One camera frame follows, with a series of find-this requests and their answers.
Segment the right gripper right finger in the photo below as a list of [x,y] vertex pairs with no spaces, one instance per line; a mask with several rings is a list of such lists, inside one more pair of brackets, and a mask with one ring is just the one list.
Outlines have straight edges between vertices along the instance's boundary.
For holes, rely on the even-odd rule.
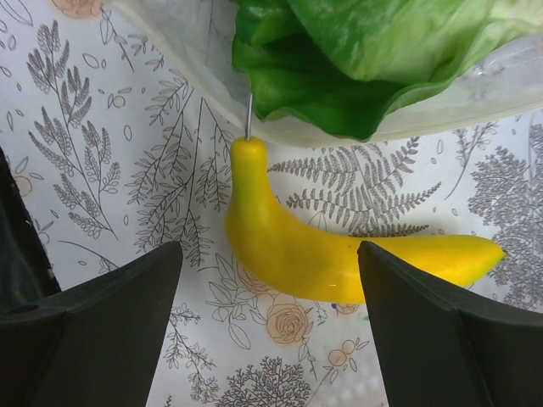
[[391,406],[540,406],[542,315],[472,293],[370,242],[361,284]]

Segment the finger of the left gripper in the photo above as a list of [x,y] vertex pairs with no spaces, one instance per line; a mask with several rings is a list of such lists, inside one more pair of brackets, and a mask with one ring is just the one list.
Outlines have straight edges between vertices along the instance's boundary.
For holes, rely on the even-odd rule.
[[1,311],[60,292],[45,248],[1,156]]

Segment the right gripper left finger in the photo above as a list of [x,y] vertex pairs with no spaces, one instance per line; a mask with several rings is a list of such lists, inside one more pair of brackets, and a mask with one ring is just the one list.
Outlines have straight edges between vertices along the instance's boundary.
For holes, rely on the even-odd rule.
[[178,243],[1,314],[3,406],[144,406],[182,268]]

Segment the fake yellow banana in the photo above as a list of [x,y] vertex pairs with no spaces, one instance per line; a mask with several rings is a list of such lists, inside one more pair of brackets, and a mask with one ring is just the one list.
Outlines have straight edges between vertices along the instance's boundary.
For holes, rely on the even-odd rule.
[[[232,195],[225,231],[235,258],[249,274],[281,293],[331,303],[364,303],[357,251],[365,238],[317,229],[277,201],[266,170],[266,145],[251,135],[252,118],[253,104],[248,103],[244,136],[231,146]],[[461,287],[477,281],[506,257],[498,243],[469,235],[369,241]]]

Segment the fake green lettuce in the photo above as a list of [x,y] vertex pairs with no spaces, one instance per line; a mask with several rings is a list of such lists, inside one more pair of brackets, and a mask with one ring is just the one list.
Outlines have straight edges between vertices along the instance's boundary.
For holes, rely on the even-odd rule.
[[542,31],[539,1],[242,1],[232,67],[255,115],[365,141],[499,47]]

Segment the clear zip top bag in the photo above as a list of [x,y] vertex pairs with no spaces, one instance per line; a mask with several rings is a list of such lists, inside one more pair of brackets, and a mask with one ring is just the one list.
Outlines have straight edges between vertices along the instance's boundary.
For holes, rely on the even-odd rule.
[[[232,68],[238,6],[232,1],[111,1],[227,120],[244,128],[245,75]],[[442,93],[388,114],[372,142],[423,136],[498,120],[542,106],[542,35],[513,40],[477,62]]]

